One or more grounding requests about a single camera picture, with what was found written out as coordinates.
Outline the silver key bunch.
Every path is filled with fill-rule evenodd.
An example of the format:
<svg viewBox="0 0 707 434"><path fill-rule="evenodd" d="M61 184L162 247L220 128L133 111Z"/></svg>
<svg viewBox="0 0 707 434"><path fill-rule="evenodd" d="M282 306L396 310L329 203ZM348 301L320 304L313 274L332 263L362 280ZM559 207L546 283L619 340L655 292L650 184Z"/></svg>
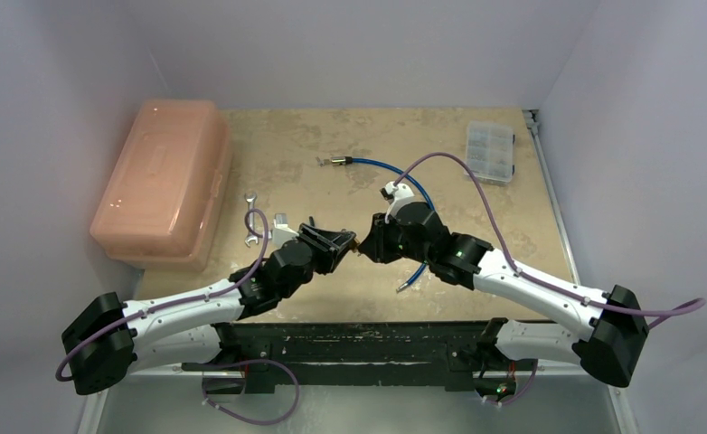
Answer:
<svg viewBox="0 0 707 434"><path fill-rule="evenodd" d="M331 162L331 160L330 160L329 158L321 158L321 157L319 157L319 156L316 157L316 163L317 163L319 166L327 166L327 165L331 165L331 164L332 164L332 162Z"/></svg>

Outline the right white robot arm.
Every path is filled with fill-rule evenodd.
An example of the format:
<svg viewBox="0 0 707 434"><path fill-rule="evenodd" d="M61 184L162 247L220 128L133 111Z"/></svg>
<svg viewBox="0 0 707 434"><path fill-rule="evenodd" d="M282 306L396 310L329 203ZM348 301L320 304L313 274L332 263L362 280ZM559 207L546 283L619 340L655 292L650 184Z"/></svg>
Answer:
<svg viewBox="0 0 707 434"><path fill-rule="evenodd" d="M498 368L507 361L548 360L580 366L593 378L627 387L649 334L646 321L627 314L636 295L577 286L576 297L555 291L561 279L524 267L514 269L489 242L452 232L422 202L396 216L376 213L359 252L375 263L412 259L444 283L506 298L542 316L545 323L500 319L480 340L480 361Z"/></svg>

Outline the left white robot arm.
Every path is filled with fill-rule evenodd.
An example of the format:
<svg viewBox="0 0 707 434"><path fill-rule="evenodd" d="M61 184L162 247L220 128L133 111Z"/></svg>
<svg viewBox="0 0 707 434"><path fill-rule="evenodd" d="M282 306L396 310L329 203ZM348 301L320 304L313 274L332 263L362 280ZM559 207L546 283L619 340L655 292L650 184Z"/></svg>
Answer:
<svg viewBox="0 0 707 434"><path fill-rule="evenodd" d="M161 364L166 338L180 337L184 351L204 349L204 361L227 370L240 357L238 343L214 326L259 316L294 295L314 275L336 270L356 247L352 231L301 224L267 258L203 288L176 296L121 301L114 292L94 298L66 327L65 359L56 370L79 395L102 392L145 367Z"/></svg>

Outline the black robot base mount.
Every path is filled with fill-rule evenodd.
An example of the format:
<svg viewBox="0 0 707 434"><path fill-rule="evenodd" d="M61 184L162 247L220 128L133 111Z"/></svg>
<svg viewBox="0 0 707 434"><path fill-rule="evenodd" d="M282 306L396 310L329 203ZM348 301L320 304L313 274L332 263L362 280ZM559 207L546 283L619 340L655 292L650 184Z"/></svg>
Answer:
<svg viewBox="0 0 707 434"><path fill-rule="evenodd" d="M496 349L503 320L215 325L207 371L241 374L247 393L278 385L441 387L502 396L534 366Z"/></svg>

